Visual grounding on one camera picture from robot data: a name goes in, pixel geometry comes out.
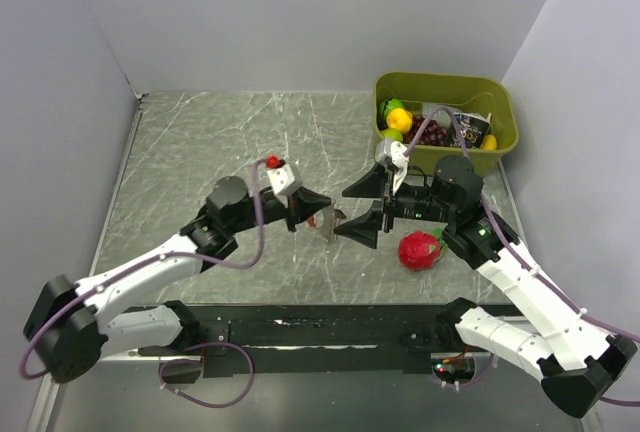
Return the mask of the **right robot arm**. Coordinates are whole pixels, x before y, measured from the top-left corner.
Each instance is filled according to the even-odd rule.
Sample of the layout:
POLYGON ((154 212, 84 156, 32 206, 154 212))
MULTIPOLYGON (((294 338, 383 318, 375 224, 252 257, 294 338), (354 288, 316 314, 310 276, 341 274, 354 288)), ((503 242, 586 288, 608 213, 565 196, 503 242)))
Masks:
POLYGON ((440 222, 448 249, 495 285, 534 327, 529 333, 458 298, 439 314, 437 339, 448 350, 482 348, 535 378, 562 412, 582 418, 625 371, 636 340, 613 332, 571 304, 532 259, 517 233, 482 196, 483 179, 465 157, 437 162, 432 180, 405 183, 405 170, 376 164, 346 187, 346 198, 370 198, 370 209, 336 227, 337 235, 376 248, 395 219, 440 222))

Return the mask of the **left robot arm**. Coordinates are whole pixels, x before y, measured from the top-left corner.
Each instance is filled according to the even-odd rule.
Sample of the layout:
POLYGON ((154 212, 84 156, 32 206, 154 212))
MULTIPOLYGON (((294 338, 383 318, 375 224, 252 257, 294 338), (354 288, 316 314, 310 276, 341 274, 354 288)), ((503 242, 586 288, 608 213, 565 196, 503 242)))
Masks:
POLYGON ((265 225, 289 231, 331 206, 329 197, 276 172, 264 189, 237 176, 220 179, 196 217, 155 249, 119 267, 76 282, 59 275, 45 283, 26 321, 27 351, 44 371, 68 383, 101 358, 148 346, 191 351, 199 325, 181 302, 132 312, 143 296, 221 265, 246 270, 262 256, 265 225))

